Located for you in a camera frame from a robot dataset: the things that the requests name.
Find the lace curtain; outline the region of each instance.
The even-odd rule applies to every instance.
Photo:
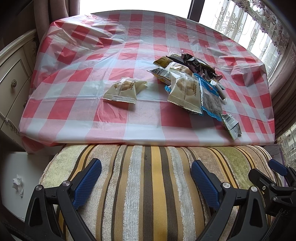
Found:
[[[212,21],[201,16],[200,23],[252,52],[265,64],[270,77],[289,40],[282,23],[259,0],[221,0],[216,6],[215,15],[207,16]]]

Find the table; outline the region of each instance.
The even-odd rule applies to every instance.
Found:
[[[167,101],[153,61],[189,53],[216,67],[226,87],[224,113],[239,121],[233,141],[222,123]],[[103,100],[121,77],[148,82],[136,104]],[[274,116],[264,64],[226,36],[159,12],[120,10],[53,22],[39,47],[20,132],[28,152],[58,143],[164,146],[265,145]]]

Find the plastic tablecloth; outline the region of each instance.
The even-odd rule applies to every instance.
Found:
[[[153,61],[189,53],[216,67],[226,87],[223,112],[239,121],[233,141],[222,122],[167,101]],[[148,82],[136,104],[103,100],[121,77]],[[53,22],[40,44],[20,122],[28,152],[58,143],[161,146],[265,145],[274,116],[264,64],[219,32],[159,12],[120,10]]]

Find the crumpled tissue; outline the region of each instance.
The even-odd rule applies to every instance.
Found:
[[[22,182],[22,178],[17,174],[16,178],[13,178],[13,185],[12,187],[18,191],[20,197],[24,196],[24,184]]]

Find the striped cushion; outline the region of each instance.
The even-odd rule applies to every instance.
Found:
[[[195,240],[210,219],[209,208],[190,175],[196,159],[236,188],[252,185],[248,179],[251,168],[280,184],[267,165],[271,157],[259,146],[95,144],[66,146],[44,171],[41,184],[47,188],[72,180],[94,157],[102,162],[102,174],[78,211],[97,240]],[[221,240],[226,240],[236,213],[234,207]],[[67,240],[72,240],[59,208],[57,216]]]

